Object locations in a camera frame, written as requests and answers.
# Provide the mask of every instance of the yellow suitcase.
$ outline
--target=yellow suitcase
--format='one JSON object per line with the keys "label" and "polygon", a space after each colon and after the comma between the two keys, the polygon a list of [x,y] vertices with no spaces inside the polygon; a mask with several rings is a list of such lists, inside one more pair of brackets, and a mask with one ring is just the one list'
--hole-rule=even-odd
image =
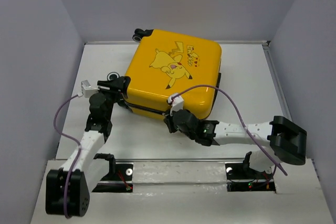
{"label": "yellow suitcase", "polygon": [[[140,42],[125,76],[124,102],[136,114],[163,119],[167,99],[198,84],[219,86],[222,49],[214,41],[162,30],[136,29]],[[182,95],[184,108],[199,119],[210,115],[216,90],[200,87]]]}

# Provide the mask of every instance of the purple hose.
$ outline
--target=purple hose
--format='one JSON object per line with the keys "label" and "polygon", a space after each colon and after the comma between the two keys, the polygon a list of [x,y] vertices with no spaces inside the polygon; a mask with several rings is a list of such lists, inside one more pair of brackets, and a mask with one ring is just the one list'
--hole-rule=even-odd
{"label": "purple hose", "polygon": [[56,132],[64,137],[67,137],[73,141],[75,141],[77,144],[78,144],[78,153],[75,157],[75,159],[73,160],[71,166],[70,166],[70,169],[68,171],[68,175],[67,175],[67,178],[65,180],[65,186],[64,186],[64,201],[63,201],[63,211],[64,211],[64,216],[65,218],[67,219],[70,219],[71,217],[68,215],[68,209],[67,209],[67,200],[68,200],[68,185],[69,185],[69,181],[70,181],[70,177],[71,177],[71,173],[72,173],[72,169],[74,168],[79,156],[80,156],[80,153],[81,153],[81,145],[80,145],[80,141],[77,140],[76,138],[72,137],[72,136],[69,136],[65,133],[63,133],[56,125],[56,121],[57,121],[57,116],[60,112],[60,110],[68,103],[70,102],[72,99],[78,97],[78,95],[74,95],[73,97],[71,97],[70,99],[68,99],[67,101],[65,101],[57,110],[56,114],[55,114],[55,117],[54,117],[54,129],[56,130]]}
{"label": "purple hose", "polygon": [[237,115],[239,117],[239,120],[240,120],[240,123],[242,124],[243,128],[246,130],[246,133],[247,135],[253,140],[253,142],[261,149],[261,151],[275,164],[275,166],[277,166],[286,176],[288,175],[286,173],[286,171],[284,170],[284,168],[282,167],[281,164],[279,164],[274,158],[272,158],[268,152],[265,151],[265,149],[258,143],[258,141],[253,137],[253,135],[251,134],[250,130],[246,127],[246,124],[244,123],[243,121],[243,118],[241,117],[241,114],[235,104],[235,102],[232,100],[232,98],[226,93],[224,92],[222,89],[218,88],[218,87],[215,87],[215,86],[212,86],[212,85],[206,85],[206,84],[201,84],[201,85],[196,85],[196,86],[193,86],[191,88],[188,88],[184,91],[182,91],[181,93],[178,93],[177,95],[174,95],[172,97],[172,100],[174,100],[176,97],[179,97],[180,95],[183,95],[184,93],[192,90],[192,89],[195,89],[195,88],[199,88],[199,87],[208,87],[208,88],[213,88],[213,89],[216,89],[218,90],[219,92],[221,92],[223,95],[225,95],[229,101],[231,102],[231,104],[233,105],[233,107],[235,108],[236,112],[237,112]]}

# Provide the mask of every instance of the purple cable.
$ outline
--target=purple cable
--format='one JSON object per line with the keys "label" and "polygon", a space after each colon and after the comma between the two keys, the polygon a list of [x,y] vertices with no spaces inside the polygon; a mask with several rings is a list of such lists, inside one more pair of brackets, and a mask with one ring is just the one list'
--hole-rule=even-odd
{"label": "purple cable", "polygon": [[286,171],[284,170],[284,168],[282,167],[281,164],[279,164],[274,158],[272,158],[268,152],[265,151],[265,149],[258,143],[258,141],[254,138],[254,136],[251,134],[250,130],[246,127],[246,124],[244,123],[243,121],[243,118],[241,117],[241,114],[235,104],[235,102],[232,100],[232,98],[226,93],[224,92],[222,89],[218,88],[218,87],[215,87],[215,86],[212,86],[212,85],[206,85],[206,84],[201,84],[201,85],[196,85],[196,86],[193,86],[191,88],[188,88],[184,91],[182,91],[181,93],[178,93],[177,95],[174,95],[172,97],[172,100],[174,100],[176,97],[179,97],[180,95],[183,95],[184,93],[192,90],[192,89],[195,89],[195,88],[199,88],[199,87],[208,87],[208,88],[213,88],[215,90],[218,90],[219,92],[221,92],[223,95],[225,95],[229,101],[231,102],[231,104],[233,105],[233,107],[235,108],[236,112],[237,112],[237,115],[239,117],[239,120],[240,120],[240,123],[242,124],[243,128],[246,130],[246,133],[247,135],[253,140],[253,142],[261,149],[261,151],[275,164],[275,166],[277,166],[286,176],[288,175],[286,173]]}
{"label": "purple cable", "polygon": [[67,209],[67,200],[68,200],[68,185],[69,185],[69,181],[70,181],[70,177],[71,177],[71,173],[72,173],[72,169],[74,168],[79,156],[80,156],[80,153],[81,153],[81,145],[80,145],[80,141],[77,140],[76,138],[72,137],[72,136],[69,136],[65,133],[63,133],[61,130],[59,130],[59,128],[57,127],[56,125],[56,121],[57,121],[57,116],[60,112],[60,110],[68,103],[70,102],[72,99],[78,97],[78,95],[74,95],[73,97],[69,98],[67,101],[65,101],[57,110],[56,114],[55,114],[55,117],[54,117],[54,129],[56,130],[56,132],[66,138],[69,138],[71,140],[74,140],[77,144],[78,144],[78,153],[75,157],[75,159],[73,160],[73,163],[71,164],[70,166],[70,169],[68,171],[68,175],[67,175],[67,178],[65,180],[65,186],[64,186],[64,201],[63,201],[63,211],[64,211],[64,216],[65,218],[67,219],[70,219],[71,217],[68,215],[68,209]]}

